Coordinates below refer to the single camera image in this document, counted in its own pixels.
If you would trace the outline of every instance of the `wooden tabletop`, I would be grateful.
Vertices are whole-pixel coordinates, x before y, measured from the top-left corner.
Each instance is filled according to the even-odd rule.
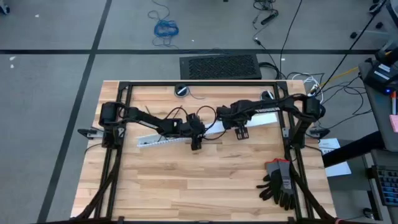
[[[100,128],[101,105],[115,101],[118,85],[118,81],[103,83],[94,127]],[[301,81],[287,81],[287,85],[289,94],[305,92]],[[264,90],[273,91],[272,87],[261,84],[191,86],[194,97],[204,98],[198,100],[192,96],[177,98],[173,86],[135,86],[131,106],[143,111],[147,111],[147,107],[152,115],[163,118],[178,106],[188,113],[196,113],[203,105],[216,108],[242,99],[257,101]],[[199,116],[205,124],[214,120],[210,109],[201,110]],[[182,111],[175,117],[185,120]],[[215,141],[204,141],[202,150],[195,152],[191,151],[189,142],[138,148],[137,137],[148,134],[155,131],[136,123],[127,125],[113,220],[125,216],[126,220],[286,221],[287,217],[295,216],[293,210],[285,211],[272,199],[261,200],[258,196],[261,190],[256,189],[267,174],[264,162],[284,157],[279,123],[249,128],[250,138],[242,141],[236,139],[234,131],[228,131]],[[91,140],[88,146],[100,142],[100,139]],[[306,139],[306,144],[318,147],[313,139]],[[100,146],[86,153],[71,216],[78,215],[96,193],[104,155],[105,149]],[[329,214],[335,216],[320,152],[305,148],[302,157],[309,189]],[[108,193],[104,198],[103,215]],[[306,217],[300,190],[299,200]]]

